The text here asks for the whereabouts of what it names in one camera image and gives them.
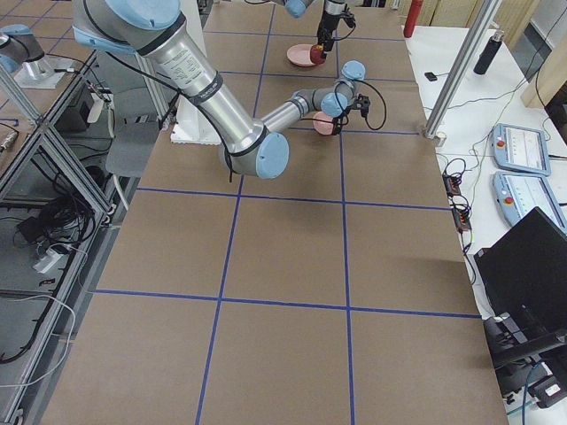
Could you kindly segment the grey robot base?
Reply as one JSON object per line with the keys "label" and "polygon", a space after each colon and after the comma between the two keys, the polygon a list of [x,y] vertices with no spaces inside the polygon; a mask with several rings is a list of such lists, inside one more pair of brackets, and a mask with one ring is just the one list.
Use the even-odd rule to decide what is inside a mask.
{"label": "grey robot base", "polygon": [[23,89],[55,89],[74,60],[48,56],[28,26],[13,24],[1,28],[1,66]]}

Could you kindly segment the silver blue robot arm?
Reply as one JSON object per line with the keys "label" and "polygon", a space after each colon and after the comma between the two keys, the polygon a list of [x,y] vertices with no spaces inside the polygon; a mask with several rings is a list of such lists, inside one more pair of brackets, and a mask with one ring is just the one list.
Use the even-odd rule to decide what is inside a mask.
{"label": "silver blue robot arm", "polygon": [[333,86],[302,89],[262,119],[253,118],[225,85],[187,30],[177,1],[75,1],[75,40],[91,49],[137,53],[153,61],[221,138],[230,172],[273,179],[286,168],[289,144],[282,130],[314,111],[336,118],[348,112],[366,69],[346,62]]}
{"label": "silver blue robot arm", "polygon": [[350,29],[350,32],[346,35],[348,37],[355,30],[356,21],[346,1],[324,0],[322,2],[321,18],[316,31],[316,43],[313,45],[296,44],[291,46],[286,52],[288,60],[293,65],[301,67],[324,64],[335,44],[343,40],[342,37],[336,36],[336,31],[341,21],[344,21]]}

